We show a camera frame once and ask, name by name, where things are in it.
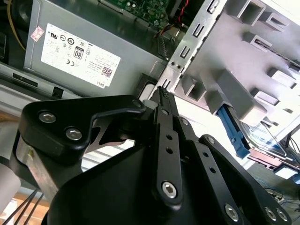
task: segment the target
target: cable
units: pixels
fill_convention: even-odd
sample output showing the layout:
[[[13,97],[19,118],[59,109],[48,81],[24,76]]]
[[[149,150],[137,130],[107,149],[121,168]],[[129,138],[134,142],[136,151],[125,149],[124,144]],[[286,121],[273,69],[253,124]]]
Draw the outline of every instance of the cable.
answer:
[[[298,153],[300,153],[300,149],[299,149],[299,146],[298,146],[298,144],[295,142],[295,140],[294,139],[292,139],[291,138],[291,141],[292,141],[292,143],[294,142],[295,143],[295,145],[296,145],[296,147],[297,147],[297,149],[298,149]]]
[[[166,25],[161,31],[159,31],[156,35],[154,35],[154,38],[157,38],[158,36],[162,36],[163,33],[168,31],[169,29],[171,29],[173,26],[174,26],[174,24]]]
[[[25,201],[22,202],[18,208],[16,208],[16,210],[3,222],[2,225],[7,225],[11,218],[14,217],[14,215],[26,204],[26,202],[28,202],[32,197],[34,197],[37,192],[37,189],[34,192],[32,192],[31,195],[29,195],[28,198],[26,198]]]
[[[266,182],[264,182],[263,180],[260,180],[260,179],[257,179],[257,178],[254,178],[255,180],[257,180],[257,181],[260,181],[261,183],[263,183],[266,187],[267,187],[267,189],[271,189],[271,190],[274,190],[273,188],[271,188],[269,185],[267,185],[267,183]]]
[[[178,17],[178,21],[179,21],[180,23],[182,23],[182,22],[181,22],[181,17],[183,16],[183,12],[184,12],[185,8],[188,6],[188,1],[189,1],[189,0],[186,0],[186,4],[184,5],[184,7],[182,7],[181,12],[180,12],[180,15],[179,15],[179,17]]]
[[[17,40],[17,42],[19,43],[19,45],[21,46],[21,48],[26,51],[26,48],[23,46],[21,40],[19,39],[18,37],[18,34],[15,30],[15,26],[14,26],[14,23],[13,23],[13,20],[12,20],[12,17],[11,17],[11,12],[10,12],[10,7],[11,7],[11,4],[12,4],[12,0],[8,0],[8,3],[7,3],[7,17],[8,17],[8,21],[9,21],[9,25],[11,27],[11,30]]]
[[[26,219],[25,222],[24,222],[24,225],[27,225],[27,224],[28,224],[30,218],[32,217],[32,214],[33,214],[34,210],[36,210],[36,207],[38,206],[38,203],[42,200],[43,196],[44,196],[44,194],[42,194],[42,195],[39,197],[39,199],[37,200],[37,202],[36,202],[35,205],[33,206],[31,212],[29,213],[27,219]]]
[[[18,218],[15,220],[14,225],[17,225],[17,224],[20,222],[20,220],[22,219],[22,217],[23,217],[24,213],[26,212],[27,208],[30,206],[30,203],[32,202],[34,196],[35,196],[35,195],[33,195],[33,196],[29,199],[29,201],[28,201],[27,204],[25,205],[24,209],[22,210],[22,212],[20,213],[20,215],[18,216]]]

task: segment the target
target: white surface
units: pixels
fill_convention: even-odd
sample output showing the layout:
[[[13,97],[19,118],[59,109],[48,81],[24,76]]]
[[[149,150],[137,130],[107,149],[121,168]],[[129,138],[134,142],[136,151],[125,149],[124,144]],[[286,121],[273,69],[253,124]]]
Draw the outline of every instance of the white surface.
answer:
[[[121,58],[48,23],[41,61],[98,87],[109,86]]]
[[[296,171],[290,169],[290,168],[287,168],[287,167],[282,167],[280,170],[278,170],[276,173],[275,173],[277,176],[279,177],[282,177],[284,179],[289,179],[291,178],[293,175],[297,174]]]
[[[299,0],[261,0],[280,14],[300,25]]]

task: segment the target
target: black cable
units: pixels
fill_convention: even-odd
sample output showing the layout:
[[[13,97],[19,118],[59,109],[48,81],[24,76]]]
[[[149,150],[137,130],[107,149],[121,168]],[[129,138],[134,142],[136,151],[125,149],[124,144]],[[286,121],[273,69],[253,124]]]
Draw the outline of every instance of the black cable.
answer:
[[[27,208],[30,206],[30,203],[32,202],[33,198],[34,198],[35,195],[33,195],[29,201],[27,202],[27,204],[25,205],[24,209],[22,210],[22,212],[20,213],[20,215],[18,216],[18,218],[15,220],[15,223],[14,225],[17,225],[20,220],[22,219],[24,213],[26,212]]]
[[[33,206],[31,212],[29,213],[27,219],[26,219],[25,222],[24,222],[24,225],[27,225],[27,224],[28,224],[30,218],[32,217],[32,214],[33,214],[34,210],[36,210],[36,207],[38,206],[38,203],[42,200],[43,196],[44,196],[44,194],[42,194],[42,195],[39,197],[39,199],[37,200],[37,202],[36,202],[35,205]]]
[[[14,215],[26,204],[26,202],[28,202],[32,197],[34,197],[37,192],[37,189],[34,192],[32,192],[31,195],[29,195],[28,198],[26,198],[25,201],[22,202],[18,208],[16,208],[16,210],[3,222],[2,225],[7,225],[11,218],[14,217]]]
[[[295,142],[295,140],[294,140],[294,139],[292,139],[292,138],[291,138],[291,141],[295,143],[295,145],[297,146],[297,149],[298,149],[298,153],[300,153],[300,149],[299,149],[299,146],[298,146],[298,144],[297,144],[297,143]]]

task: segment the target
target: slot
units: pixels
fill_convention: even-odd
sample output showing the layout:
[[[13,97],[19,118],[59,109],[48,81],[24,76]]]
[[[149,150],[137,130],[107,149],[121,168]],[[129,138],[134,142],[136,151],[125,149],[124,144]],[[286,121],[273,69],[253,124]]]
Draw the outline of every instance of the slot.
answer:
[[[193,32],[193,36],[194,36],[195,38],[199,37],[199,35],[201,34],[201,32],[202,32],[203,29],[204,29],[204,26],[201,26],[201,24],[198,24],[198,25],[196,26],[196,29],[195,29],[194,32]]]
[[[184,46],[184,48],[180,54],[180,57],[183,59],[186,58],[186,56],[188,55],[190,50],[191,50],[190,48],[188,48],[187,46]]]
[[[297,82],[294,78],[290,77],[288,74],[285,74],[283,72],[281,72],[280,70],[277,70],[275,68],[273,68],[270,72],[269,72],[269,76],[278,81],[279,83],[281,83],[282,85],[293,89],[296,85]]]
[[[213,14],[214,11],[216,10],[216,8],[218,7],[219,3],[220,3],[220,0],[213,0],[207,9],[207,12],[210,14]]]
[[[165,79],[165,82],[163,83],[163,88],[166,88],[169,86],[169,84],[171,83],[171,81],[169,81],[168,79]]]
[[[63,92],[64,92],[63,89],[60,89],[58,87],[54,87],[53,92],[52,92],[52,96],[56,97],[57,99],[61,99]]]
[[[251,32],[246,32],[243,35],[243,40],[265,53],[272,47],[270,42]]]
[[[264,4],[251,1],[241,15],[242,22],[254,26],[265,9],[266,6]]]
[[[292,114],[293,113],[293,110],[291,110],[291,109],[283,109],[284,111],[286,111],[287,113],[289,113],[289,114]]]
[[[280,32],[284,32],[285,27],[289,25],[289,22],[285,18],[272,12],[264,12],[259,20],[273,30]]]
[[[277,106],[280,102],[278,99],[272,97],[271,95],[268,95],[267,93],[261,90],[258,90],[257,88],[253,89],[251,94],[254,97],[254,99],[266,105]]]
[[[38,86],[38,83],[36,83],[36,82],[34,82],[34,81],[31,81],[31,80],[29,80],[29,79],[27,79],[27,78],[25,78],[25,77],[23,77],[23,76],[20,76],[20,75],[18,75],[18,74],[14,74],[14,73],[13,73],[13,78],[14,78],[14,79],[17,79],[17,80],[19,80],[19,81],[22,81],[22,82],[24,82],[24,83],[26,83],[26,84],[29,84],[29,85],[31,85],[31,86],[34,86],[34,87],[37,87],[37,86]]]
[[[205,94],[205,88],[202,83],[196,83],[189,93],[188,97],[192,98],[195,101],[201,99]]]

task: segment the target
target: yellow wire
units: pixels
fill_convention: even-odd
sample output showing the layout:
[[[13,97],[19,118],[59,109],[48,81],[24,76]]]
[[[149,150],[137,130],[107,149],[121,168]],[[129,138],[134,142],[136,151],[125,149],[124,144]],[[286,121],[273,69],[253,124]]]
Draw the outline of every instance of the yellow wire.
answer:
[[[19,45],[21,46],[21,48],[26,51],[26,48],[22,45],[18,35],[17,35],[17,32],[15,31],[15,27],[14,27],[14,23],[13,23],[13,20],[11,18],[11,13],[10,13],[10,7],[11,7],[11,2],[12,0],[8,0],[8,3],[7,3],[7,17],[8,17],[8,21],[9,21],[9,24],[10,24],[10,27],[11,27],[11,30],[16,38],[16,40],[18,41]]]

